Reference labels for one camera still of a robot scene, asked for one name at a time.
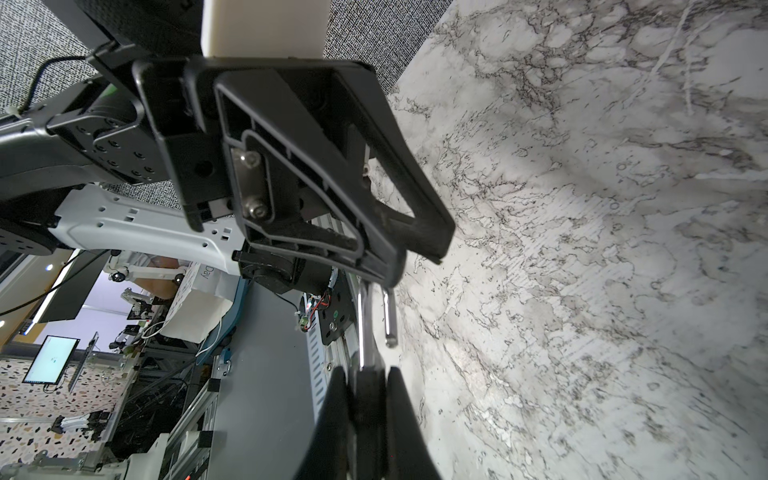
black plastic bracket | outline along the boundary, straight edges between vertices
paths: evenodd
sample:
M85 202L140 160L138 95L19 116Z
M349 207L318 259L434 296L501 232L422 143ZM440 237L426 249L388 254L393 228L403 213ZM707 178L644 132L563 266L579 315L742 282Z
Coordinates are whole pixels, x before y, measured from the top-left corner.
M276 255L247 243L232 258L238 262L243 278L253 279L277 294L299 290L320 295L325 291L331 275L331 267L323 263Z
M182 82L186 63L185 58L136 61L133 75L187 222L201 232L204 222L230 213L232 191L220 137L202 131L190 112ZM211 207L216 200L223 200L220 213Z
M435 262L445 255L453 220L411 155L369 68L266 62L219 75L214 91L234 212L255 247L339 266L384 287L399 282L407 250ZM414 217L369 191L362 178L366 144ZM243 152L254 152L260 169L243 172L237 166ZM347 234L305 221L296 195L304 187Z
M0 250L43 257L50 255L56 250L58 242L47 233L0 218Z

cable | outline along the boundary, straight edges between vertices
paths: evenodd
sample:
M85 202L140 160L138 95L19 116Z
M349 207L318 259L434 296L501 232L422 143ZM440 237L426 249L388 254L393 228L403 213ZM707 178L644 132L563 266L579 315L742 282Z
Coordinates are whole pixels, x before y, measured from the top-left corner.
M95 262L96 260L98 260L98 258L99 258L99 257L101 257L102 255L104 255L104 254L105 254L105 253L107 253L108 251L109 251L109 250L104 250L104 251L102 251L101 253L99 253L99 254L98 254L96 257L93 257L92 259L90 259L90 260L88 261L88 263L86 263L86 264L85 264L85 265L84 265L84 266L83 266L83 267L82 267L80 270L78 270L77 272L74 272L74 273L73 273L72 275L70 275L68 278L65 278L65 279L64 279L64 280L63 280L61 283L59 283L57 286L53 286L53 287L51 287L51 288L50 288L50 289L49 289L47 292L45 292L45 293L42 293L42 294L40 294L40 295L36 296L35 298L33 298L32 300L29 300L28 302L24 302L24 303L22 303L22 304L21 304L21 305L19 305L19 306L15 306L15 307L13 307L13 308L12 308L12 309L10 309L10 310L6 310L5 312L3 312L3 313L0 313L0 316L8 315L9 313L13 313L13 312L15 312L16 310L22 309L22 308L24 308L25 306L27 306L27 305L29 305L29 304L31 304L31 303L37 302L37 301L38 301L38 300L40 300L41 298L43 298L43 297L45 297L46 295L48 295L50 292L53 292L54 290L57 290L57 289L58 289L60 286L62 286L62 285L64 285L65 283L67 283L69 280L72 280L73 278L75 278L75 277L78 275L78 273L80 273L80 272L82 272L83 270L87 269L87 268L88 268L88 267L89 267L89 266L90 266L90 265L91 265L93 262Z
M181 382L184 383L184 387L179 387L179 389L176 391L176 395L174 395L173 399L170 401L171 405L173 405L176 402L176 398L179 396L179 394L181 393L182 390L187 389L187 391L189 391L189 389L190 389L189 383L185 382L182 379L178 379L178 380L181 380Z
M78 258L80 258L80 255L82 255L83 253L87 253L87 252L89 252L89 251L90 251L90 250L82 250L80 253L78 253L78 254L77 254L77 255L75 255L73 258L71 258L71 259L67 260L67 262L66 262L66 263L64 263L63 265L61 265L61 268L64 268L65 266L67 266L67 265L69 265L70 263L74 262L75 260L77 260Z
M149 392L154 387L160 385L162 382L165 382L168 379L172 379L179 372L181 372L182 370L186 369L188 366L193 365L193 364L194 364L194 359L189 360L188 362L178 366L175 370L172 370L172 371L166 373L164 376L160 377L159 379L154 380L152 383L150 383L149 385L145 386L143 389L139 390L138 392L132 393L131 396L128 397L128 400L126 400L126 402L130 402L131 400L135 400L135 399L139 398L142 394L144 394L146 392Z
M142 332L142 333L141 333L141 338L142 338L143 340L146 340L146 339L150 339L150 338L152 338L153 336L155 336L155 335L157 335L158 333L160 333L160 331L161 331L161 330L163 329L163 327L165 326L165 320L162 320L161 322L157 322L157 323L153 323L152 325L149 325L149 326L147 327L147 330L151 329L153 326L158 326L158 325L160 326L160 328L159 328L159 329L157 329L157 332L152 332L152 334L151 334L151 335L147 335L147 332L146 332L146 331L144 331L144 332Z
M277 298L281 299L285 303L288 303L288 305L291 305L295 311L299 312L299 307L296 306L294 302L291 302L287 298L278 295L276 292L273 292L272 290L270 290L270 292L274 293Z
M67 381L67 370L69 370L69 367L71 367L71 366L75 366L75 365L67 365L67 367L64 369L64 375L61 377L61 380L59 380L59 382L60 382L60 383L64 383L64 382L66 382L66 381ZM44 385L43 385L43 393L48 393L48 394L51 394L51 393L56 393L56 392L58 392L59 390L61 390L61 389L63 389L63 388L64 388L64 385L61 385L61 386L60 386L60 385L57 383L57 384L56 384L56 388L55 388L55 389L53 389L52 391L50 391L50 392L49 392L48 390L46 390L46 389L45 389L45 387L47 387L47 386L49 386L49 385L51 385L51 383L46 383L46 384L44 384Z
M216 346L216 344L219 342L219 335L221 335L221 323L223 321L224 321L224 317L221 317L221 319L219 320L219 331L216 332L216 339L214 340L214 342L211 343L210 346L208 346L206 349L203 349L200 352L195 353L194 358L197 358L198 356L203 355L205 352L207 352L208 350Z
M319 307L323 307L323 310L328 308L328 306L331 304L330 299L330 290L326 290L325 293L323 293L323 296L321 296L318 300L315 306L312 308L312 311L310 312L310 323L306 326L306 329L302 329L304 333L309 332L312 329L312 326L315 322L315 312Z
M54 63L58 63L60 61L83 61L85 60L85 57L80 55L71 55L68 57L56 57L51 58L49 60L46 60L43 62L43 65L40 65L38 68L37 73L35 73L35 78L32 80L32 83L29 86L29 92L27 93L27 99L24 100L24 103L19 107L18 113L23 114L29 109L29 106L32 105L32 98L35 96L35 91L38 89L38 84L40 83L40 79L42 78L43 74L45 73L45 69L53 65Z

computer screen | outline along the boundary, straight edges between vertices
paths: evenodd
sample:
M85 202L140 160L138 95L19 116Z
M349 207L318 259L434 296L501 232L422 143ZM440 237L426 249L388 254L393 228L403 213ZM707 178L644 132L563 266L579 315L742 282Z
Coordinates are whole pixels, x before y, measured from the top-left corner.
M69 356L78 346L79 339L49 335L45 337L40 352L29 367L24 383L57 384L67 368Z

white marble tabletop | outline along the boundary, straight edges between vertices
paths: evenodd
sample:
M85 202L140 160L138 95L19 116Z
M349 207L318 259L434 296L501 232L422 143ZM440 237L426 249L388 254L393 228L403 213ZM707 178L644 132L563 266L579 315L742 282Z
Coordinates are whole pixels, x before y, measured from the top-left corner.
M376 328L445 479L768 478L761 8L456 0L413 59L456 232Z

wall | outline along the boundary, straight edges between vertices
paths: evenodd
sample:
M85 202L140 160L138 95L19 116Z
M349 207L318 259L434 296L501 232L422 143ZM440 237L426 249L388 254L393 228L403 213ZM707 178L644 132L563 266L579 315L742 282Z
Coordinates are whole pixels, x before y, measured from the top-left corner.
M75 390L67 392L68 379L56 393L44 393L42 386L22 383L31 362L0 359L0 416L36 417L53 420L59 416L77 416L96 410L111 411L125 391L125 381L114 377L114 370L89 364ZM67 370L68 376L74 367ZM40 450L48 456L75 457L80 452L95 450L89 432L49 432L48 423L0 424L0 466L13 462L30 462Z
M0 284L0 312L31 300L50 288L61 272L61 265L71 254L71 250L59 249L47 257L30 255L25 258ZM46 270L45 267L50 264L54 268ZM22 322L36 306L37 303L32 303L2 317L5 325L0 327L0 344L6 343L18 332Z
M107 352L109 344L125 329L126 325L136 324L135 320L126 318L131 305L120 298L120 294L126 288L141 292L141 288L134 283L112 282L108 277L106 273L98 277L88 298L85 299L85 305L119 313L84 308L72 320L46 323L41 334L35 339L35 343L43 343L48 335L69 336L80 339L79 348L84 348L93 338L94 333L98 332L99 339L96 347L102 352Z

